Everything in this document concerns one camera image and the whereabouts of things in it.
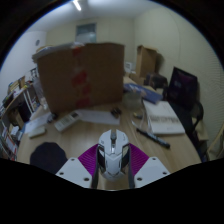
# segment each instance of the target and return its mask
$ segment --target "computer monitor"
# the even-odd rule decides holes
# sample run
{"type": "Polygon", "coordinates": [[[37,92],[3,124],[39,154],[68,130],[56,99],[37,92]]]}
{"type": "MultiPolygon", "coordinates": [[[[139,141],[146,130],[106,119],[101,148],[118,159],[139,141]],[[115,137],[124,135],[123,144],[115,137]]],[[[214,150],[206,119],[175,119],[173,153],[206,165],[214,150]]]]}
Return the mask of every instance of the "computer monitor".
{"type": "Polygon", "coordinates": [[[198,79],[196,76],[174,67],[167,91],[167,100],[186,110],[191,110],[197,99],[198,79]]]}

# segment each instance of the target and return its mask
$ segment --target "notebook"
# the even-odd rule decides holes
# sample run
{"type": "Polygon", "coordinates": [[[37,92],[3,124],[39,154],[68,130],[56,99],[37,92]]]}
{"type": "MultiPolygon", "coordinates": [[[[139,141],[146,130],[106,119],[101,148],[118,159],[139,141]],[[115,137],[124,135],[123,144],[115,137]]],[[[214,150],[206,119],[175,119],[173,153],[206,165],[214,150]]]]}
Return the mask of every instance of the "notebook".
{"type": "Polygon", "coordinates": [[[184,127],[168,102],[153,104],[143,101],[149,129],[153,134],[183,134],[184,127]]]}

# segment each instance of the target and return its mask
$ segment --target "ceiling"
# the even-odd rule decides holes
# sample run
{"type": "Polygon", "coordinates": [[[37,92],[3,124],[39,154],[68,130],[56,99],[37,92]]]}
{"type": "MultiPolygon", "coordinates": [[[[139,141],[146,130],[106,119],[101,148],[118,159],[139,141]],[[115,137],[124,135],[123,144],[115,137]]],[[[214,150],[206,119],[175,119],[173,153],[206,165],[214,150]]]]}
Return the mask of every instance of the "ceiling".
{"type": "Polygon", "coordinates": [[[81,11],[72,1],[56,8],[40,18],[27,32],[48,31],[71,21],[94,17],[135,18],[147,10],[161,7],[148,0],[79,0],[79,4],[81,11]]]}

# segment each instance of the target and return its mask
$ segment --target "ceiling light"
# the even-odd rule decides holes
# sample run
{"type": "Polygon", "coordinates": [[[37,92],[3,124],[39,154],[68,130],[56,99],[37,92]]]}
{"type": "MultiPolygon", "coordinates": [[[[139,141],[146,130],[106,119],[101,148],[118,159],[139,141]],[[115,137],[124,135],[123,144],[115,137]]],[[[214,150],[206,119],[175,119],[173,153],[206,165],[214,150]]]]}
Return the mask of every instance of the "ceiling light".
{"type": "Polygon", "coordinates": [[[80,7],[78,1],[77,1],[77,0],[74,0],[73,3],[75,4],[76,8],[77,8],[79,11],[81,11],[81,7],[80,7]]]}

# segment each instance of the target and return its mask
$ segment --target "paper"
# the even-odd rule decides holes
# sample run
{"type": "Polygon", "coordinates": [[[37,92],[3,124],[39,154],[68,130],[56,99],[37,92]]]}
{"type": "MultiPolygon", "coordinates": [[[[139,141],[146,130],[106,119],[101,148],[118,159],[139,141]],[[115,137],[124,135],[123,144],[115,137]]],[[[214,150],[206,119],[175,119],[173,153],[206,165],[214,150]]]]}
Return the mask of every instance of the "paper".
{"type": "Polygon", "coordinates": [[[119,125],[120,118],[116,119],[110,112],[92,111],[92,110],[77,110],[82,114],[82,121],[92,122],[97,124],[119,125]]]}
{"type": "Polygon", "coordinates": [[[7,128],[4,127],[3,132],[2,132],[2,137],[5,139],[7,135],[7,128]]]}
{"type": "Polygon", "coordinates": [[[23,136],[23,133],[21,131],[18,131],[17,134],[16,134],[17,140],[20,141],[22,136],[23,136]]]}
{"type": "Polygon", "coordinates": [[[30,121],[28,124],[26,124],[25,133],[29,133],[33,131],[35,128],[38,128],[44,124],[47,123],[47,119],[51,113],[47,113],[41,117],[36,118],[33,121],[30,121]]]}
{"type": "Polygon", "coordinates": [[[12,136],[16,136],[16,134],[17,134],[18,131],[19,131],[19,126],[13,127],[13,129],[11,131],[11,135],[12,136]]]}
{"type": "Polygon", "coordinates": [[[6,144],[7,144],[8,148],[12,151],[12,153],[15,154],[16,145],[9,137],[6,138],[6,144]]]}
{"type": "Polygon", "coordinates": [[[143,101],[148,123],[154,134],[182,134],[183,125],[168,102],[160,101],[157,105],[143,101]]]}

